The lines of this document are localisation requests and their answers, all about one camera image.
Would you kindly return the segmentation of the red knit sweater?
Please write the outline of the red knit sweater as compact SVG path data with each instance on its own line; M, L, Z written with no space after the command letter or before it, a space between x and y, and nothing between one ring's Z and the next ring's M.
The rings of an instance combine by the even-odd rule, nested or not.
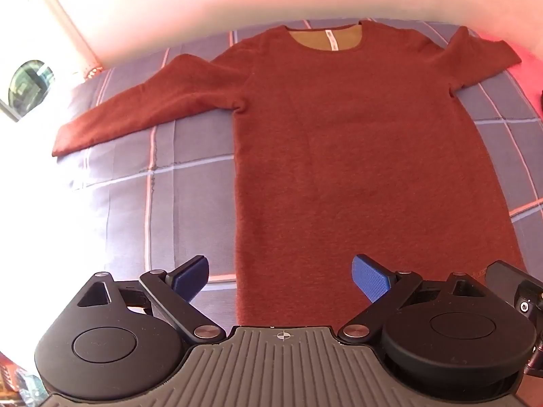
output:
M460 27L446 46L364 20L281 26L206 61L181 54L59 129L64 156L212 109L233 114L238 320L342 327L367 301L352 262L442 280L523 266L503 191L459 90L520 63ZM318 49L310 40L323 42Z

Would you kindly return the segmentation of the orange curtain edge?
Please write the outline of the orange curtain edge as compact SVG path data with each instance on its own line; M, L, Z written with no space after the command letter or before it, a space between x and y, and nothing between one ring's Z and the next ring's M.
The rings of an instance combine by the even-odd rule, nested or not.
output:
M93 79L97 75L99 75L104 70L104 67L102 65L95 65L92 68L88 69L84 76L84 81L88 81L90 79Z

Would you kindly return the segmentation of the window at left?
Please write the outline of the window at left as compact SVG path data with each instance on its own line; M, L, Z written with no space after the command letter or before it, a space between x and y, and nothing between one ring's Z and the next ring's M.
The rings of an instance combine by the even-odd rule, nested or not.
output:
M41 60L1 63L1 112L18 122L48 96L53 70Z

